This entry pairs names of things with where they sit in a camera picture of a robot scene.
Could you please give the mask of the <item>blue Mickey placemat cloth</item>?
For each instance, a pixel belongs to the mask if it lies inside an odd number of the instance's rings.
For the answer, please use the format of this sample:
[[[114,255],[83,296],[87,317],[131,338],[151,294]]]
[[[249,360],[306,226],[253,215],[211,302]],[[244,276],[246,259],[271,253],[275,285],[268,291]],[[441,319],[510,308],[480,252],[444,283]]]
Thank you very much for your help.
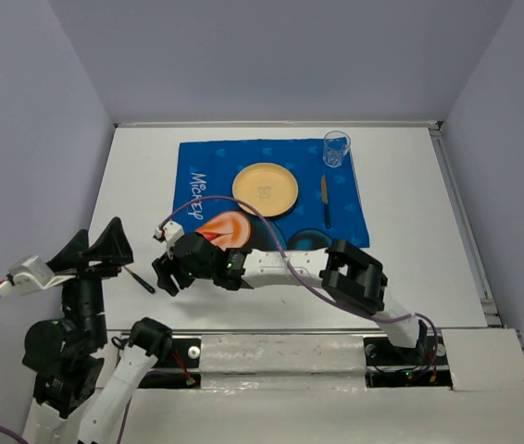
[[[330,168],[321,139],[183,142],[179,147],[175,221],[221,249],[317,250],[337,239],[370,245],[352,160]],[[248,167],[273,164],[297,183],[292,208],[259,219],[242,209],[233,183]]]

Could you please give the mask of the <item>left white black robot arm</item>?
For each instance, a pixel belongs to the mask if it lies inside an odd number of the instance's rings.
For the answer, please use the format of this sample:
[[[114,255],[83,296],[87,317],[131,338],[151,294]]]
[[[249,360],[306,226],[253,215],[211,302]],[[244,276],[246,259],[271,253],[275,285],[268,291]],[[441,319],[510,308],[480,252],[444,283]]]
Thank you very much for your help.
[[[95,353],[107,342],[102,282],[132,261],[114,217],[95,243],[82,229],[50,261],[32,256],[13,273],[22,295],[61,289],[61,317],[33,324],[24,340],[22,362],[36,374],[36,442],[107,442],[143,378],[169,358],[171,329],[145,317],[133,325],[111,378],[96,387],[105,361]]]

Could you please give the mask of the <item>clear plastic cup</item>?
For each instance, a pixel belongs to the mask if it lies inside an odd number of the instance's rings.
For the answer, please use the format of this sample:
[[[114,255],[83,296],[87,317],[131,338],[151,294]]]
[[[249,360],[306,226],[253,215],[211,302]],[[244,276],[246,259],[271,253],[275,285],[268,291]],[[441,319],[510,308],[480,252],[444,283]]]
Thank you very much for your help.
[[[342,131],[328,132],[323,139],[323,162],[327,167],[340,167],[350,151],[350,137]]]

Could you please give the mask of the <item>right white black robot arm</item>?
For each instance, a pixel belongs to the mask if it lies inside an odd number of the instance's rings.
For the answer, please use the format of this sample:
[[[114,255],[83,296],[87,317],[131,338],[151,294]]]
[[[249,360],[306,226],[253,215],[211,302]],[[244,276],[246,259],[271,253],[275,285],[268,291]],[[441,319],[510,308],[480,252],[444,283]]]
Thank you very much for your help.
[[[165,248],[152,263],[157,286],[171,296],[197,279],[229,291],[301,286],[374,322],[399,361],[412,363],[425,353],[425,323],[389,294],[382,263],[346,240],[315,251],[272,252],[223,250],[204,235],[181,229],[159,229],[154,239]]]

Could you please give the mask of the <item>yellow round plate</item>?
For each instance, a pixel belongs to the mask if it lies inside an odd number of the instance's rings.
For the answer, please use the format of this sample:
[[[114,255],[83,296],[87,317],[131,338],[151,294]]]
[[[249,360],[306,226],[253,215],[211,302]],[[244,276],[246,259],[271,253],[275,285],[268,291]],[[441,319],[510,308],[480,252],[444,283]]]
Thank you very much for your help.
[[[262,216],[277,217],[288,213],[295,205],[299,186],[294,175],[285,167],[272,163],[256,163],[245,167],[235,177],[232,187],[239,206],[253,214],[246,205]]]

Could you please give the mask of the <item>gold knife green handle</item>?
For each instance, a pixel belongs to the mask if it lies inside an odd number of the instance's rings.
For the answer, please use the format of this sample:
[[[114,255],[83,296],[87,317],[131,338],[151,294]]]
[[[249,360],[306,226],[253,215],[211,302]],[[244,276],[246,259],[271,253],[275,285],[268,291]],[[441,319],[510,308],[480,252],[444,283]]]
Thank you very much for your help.
[[[330,206],[329,206],[328,181],[325,175],[322,175],[320,185],[321,185],[321,199],[322,199],[323,207],[324,207],[325,227],[331,228],[331,213],[330,213]]]

